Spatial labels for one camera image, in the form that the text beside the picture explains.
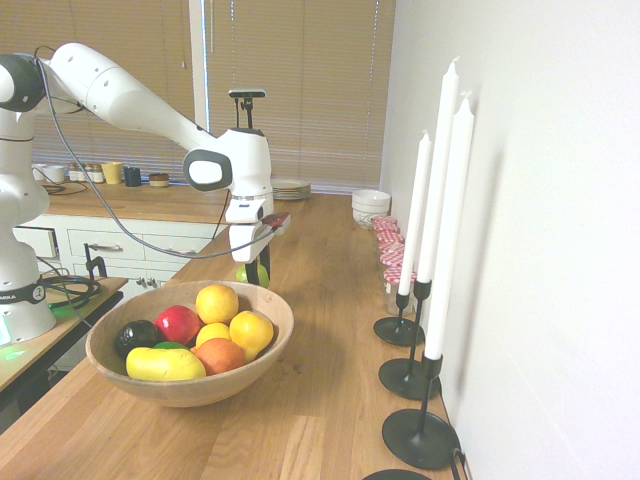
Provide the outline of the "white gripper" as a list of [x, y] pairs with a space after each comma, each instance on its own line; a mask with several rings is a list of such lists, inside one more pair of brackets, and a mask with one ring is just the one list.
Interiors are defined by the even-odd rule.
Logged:
[[269, 286], [271, 279], [270, 248], [273, 229], [263, 223], [234, 224], [229, 227], [229, 242], [235, 262], [248, 264], [258, 257], [258, 279], [260, 286]]

